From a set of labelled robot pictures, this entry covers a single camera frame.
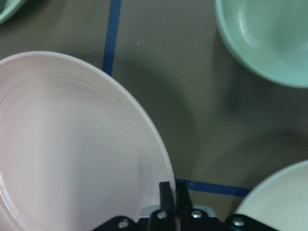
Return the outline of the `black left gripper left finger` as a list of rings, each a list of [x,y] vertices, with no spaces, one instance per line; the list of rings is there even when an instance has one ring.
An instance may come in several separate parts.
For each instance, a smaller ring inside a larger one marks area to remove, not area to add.
[[[165,212],[174,211],[173,191],[169,181],[159,183],[160,210]]]

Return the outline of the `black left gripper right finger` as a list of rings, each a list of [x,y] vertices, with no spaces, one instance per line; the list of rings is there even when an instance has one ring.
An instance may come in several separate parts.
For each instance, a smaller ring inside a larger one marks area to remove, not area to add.
[[[185,182],[176,182],[176,212],[187,213],[192,210],[190,194]]]

